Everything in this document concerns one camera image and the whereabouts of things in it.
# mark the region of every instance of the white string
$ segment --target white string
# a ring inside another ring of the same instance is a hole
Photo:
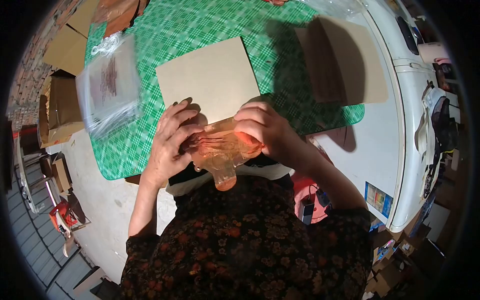
[[[121,31],[118,31],[109,37],[103,38],[98,46],[93,46],[92,55],[96,55],[99,52],[101,52],[102,56],[112,54],[120,45],[120,36]]]

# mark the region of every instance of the dark floral blouse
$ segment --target dark floral blouse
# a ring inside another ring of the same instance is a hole
[[[372,266],[366,209],[333,209],[306,226],[292,191],[249,176],[176,201],[161,236],[128,239],[123,297],[361,299]]]

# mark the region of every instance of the tablecloth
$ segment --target tablecloth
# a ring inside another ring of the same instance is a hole
[[[236,36],[243,39],[260,93],[269,96],[274,109],[298,134],[359,122],[363,105],[341,107],[313,99],[294,28],[305,27],[315,14],[294,0],[282,7],[260,0],[150,1],[144,14],[125,30],[135,36],[143,116],[107,138],[91,139],[102,175],[115,180],[139,174],[148,162],[156,123],[165,110],[155,67]],[[91,49],[101,42],[105,27],[91,26],[85,64],[92,59]]]

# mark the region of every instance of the floor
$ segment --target floor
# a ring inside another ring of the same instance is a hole
[[[75,237],[88,257],[100,266],[107,276],[120,283],[127,260],[125,242],[138,185],[124,179],[106,180],[96,165],[90,138],[85,130],[75,133],[63,143],[73,192],[86,217],[92,222],[77,231]],[[160,190],[157,201],[157,232],[175,216],[173,196]]]

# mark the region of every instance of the pink object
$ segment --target pink object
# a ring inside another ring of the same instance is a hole
[[[228,191],[237,183],[236,166],[262,151],[263,145],[257,139],[233,131],[236,124],[232,117],[206,125],[205,131],[193,134],[184,144],[185,151],[192,155],[195,170],[212,173],[219,191]]]

